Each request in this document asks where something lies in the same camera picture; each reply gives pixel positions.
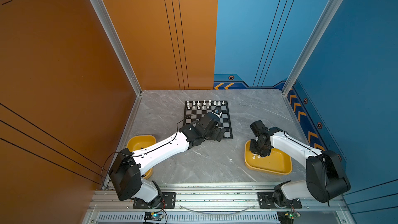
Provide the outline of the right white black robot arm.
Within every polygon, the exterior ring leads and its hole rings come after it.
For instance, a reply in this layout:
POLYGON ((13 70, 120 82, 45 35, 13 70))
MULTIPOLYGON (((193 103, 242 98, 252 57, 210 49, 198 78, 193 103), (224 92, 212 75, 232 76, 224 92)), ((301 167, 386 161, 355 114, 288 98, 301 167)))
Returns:
POLYGON ((250 128, 256 137, 250 141, 249 150, 253 154, 267 157, 273 149, 278 149, 306 169, 305 180, 287 181, 275 186, 273 201, 278 208, 285 208, 301 198, 314 198, 326 203, 351 189, 337 153, 310 147, 278 127, 266 127, 261 120, 253 122, 250 128))

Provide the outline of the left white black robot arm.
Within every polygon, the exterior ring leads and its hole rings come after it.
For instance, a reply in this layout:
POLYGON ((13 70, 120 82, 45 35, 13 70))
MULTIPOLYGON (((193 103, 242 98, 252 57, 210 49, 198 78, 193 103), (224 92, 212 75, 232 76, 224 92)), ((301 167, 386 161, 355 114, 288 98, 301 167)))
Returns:
POLYGON ((200 146, 206 140, 221 141, 225 129, 221 128, 222 110, 215 108, 200 120, 182 126, 170 137, 144 149, 130 151, 125 148, 109 168, 108 175, 120 201, 139 199, 151 207, 162 204, 163 193, 154 181, 143 178, 157 164, 166 159, 200 146))

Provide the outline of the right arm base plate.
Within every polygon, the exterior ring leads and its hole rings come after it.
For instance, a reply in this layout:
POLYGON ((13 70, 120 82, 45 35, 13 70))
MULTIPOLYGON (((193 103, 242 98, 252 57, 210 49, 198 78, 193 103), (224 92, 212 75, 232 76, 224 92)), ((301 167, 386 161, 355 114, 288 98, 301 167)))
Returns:
POLYGON ((300 199, 288 200, 281 193, 275 191, 262 191, 257 193, 261 209, 265 208, 302 208, 300 199))

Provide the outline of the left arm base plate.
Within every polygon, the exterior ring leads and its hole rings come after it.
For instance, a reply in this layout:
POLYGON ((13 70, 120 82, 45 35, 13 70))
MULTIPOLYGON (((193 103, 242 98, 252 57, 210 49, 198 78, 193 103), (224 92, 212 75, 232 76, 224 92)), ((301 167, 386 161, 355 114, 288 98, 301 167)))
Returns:
POLYGON ((134 209, 174 209, 176 203, 176 192, 163 192, 149 203, 142 199, 135 199, 134 209))

